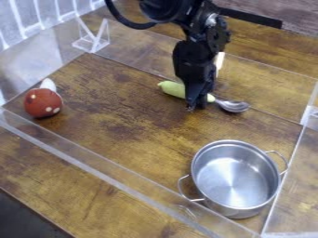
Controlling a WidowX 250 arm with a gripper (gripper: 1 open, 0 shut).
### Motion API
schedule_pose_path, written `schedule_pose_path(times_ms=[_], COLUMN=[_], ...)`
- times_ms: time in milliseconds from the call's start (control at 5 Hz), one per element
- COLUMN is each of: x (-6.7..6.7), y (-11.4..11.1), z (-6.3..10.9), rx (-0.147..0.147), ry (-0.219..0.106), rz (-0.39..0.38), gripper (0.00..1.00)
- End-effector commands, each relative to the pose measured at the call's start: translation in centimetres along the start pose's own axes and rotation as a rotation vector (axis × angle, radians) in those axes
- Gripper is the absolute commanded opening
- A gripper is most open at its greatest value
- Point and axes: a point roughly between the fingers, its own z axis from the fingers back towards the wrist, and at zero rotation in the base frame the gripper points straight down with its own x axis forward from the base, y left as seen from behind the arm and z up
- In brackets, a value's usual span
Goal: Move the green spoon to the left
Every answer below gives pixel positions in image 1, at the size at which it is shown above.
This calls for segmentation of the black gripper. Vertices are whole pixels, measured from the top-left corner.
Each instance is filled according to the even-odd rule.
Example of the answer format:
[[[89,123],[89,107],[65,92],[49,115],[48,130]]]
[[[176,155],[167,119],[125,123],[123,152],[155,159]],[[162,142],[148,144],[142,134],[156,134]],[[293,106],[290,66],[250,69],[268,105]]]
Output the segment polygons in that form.
[[[207,105],[216,71],[214,57],[204,42],[179,41],[172,50],[174,71],[186,86],[186,108],[190,112],[204,109]]]

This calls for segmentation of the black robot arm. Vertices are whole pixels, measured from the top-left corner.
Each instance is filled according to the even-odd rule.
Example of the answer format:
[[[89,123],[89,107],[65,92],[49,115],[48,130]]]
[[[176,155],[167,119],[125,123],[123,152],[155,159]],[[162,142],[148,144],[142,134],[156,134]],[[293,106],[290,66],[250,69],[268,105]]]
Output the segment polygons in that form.
[[[215,57],[230,42],[227,23],[212,0],[139,0],[142,12],[155,23],[176,24],[186,39],[172,50],[172,65],[186,87],[186,106],[203,109],[216,79]]]

